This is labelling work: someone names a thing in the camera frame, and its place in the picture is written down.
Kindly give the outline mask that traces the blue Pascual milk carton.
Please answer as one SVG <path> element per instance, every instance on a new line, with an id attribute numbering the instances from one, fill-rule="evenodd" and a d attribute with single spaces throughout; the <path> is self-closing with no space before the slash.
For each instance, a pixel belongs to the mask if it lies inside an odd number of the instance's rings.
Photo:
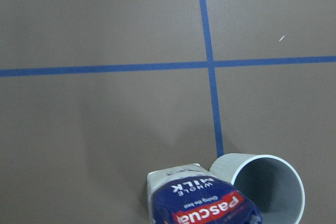
<path id="1" fill-rule="evenodd" d="M 148 173 L 151 223 L 262 223 L 257 206 L 199 164 Z"/>

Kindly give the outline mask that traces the white HOME mug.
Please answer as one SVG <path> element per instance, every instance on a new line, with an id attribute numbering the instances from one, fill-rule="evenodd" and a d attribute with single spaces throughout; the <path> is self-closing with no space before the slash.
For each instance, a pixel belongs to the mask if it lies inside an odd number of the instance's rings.
<path id="1" fill-rule="evenodd" d="M 254 202 L 263 223 L 301 221 L 306 199 L 303 183 L 284 159 L 266 154 L 230 153 L 217 158 L 209 171 Z"/>

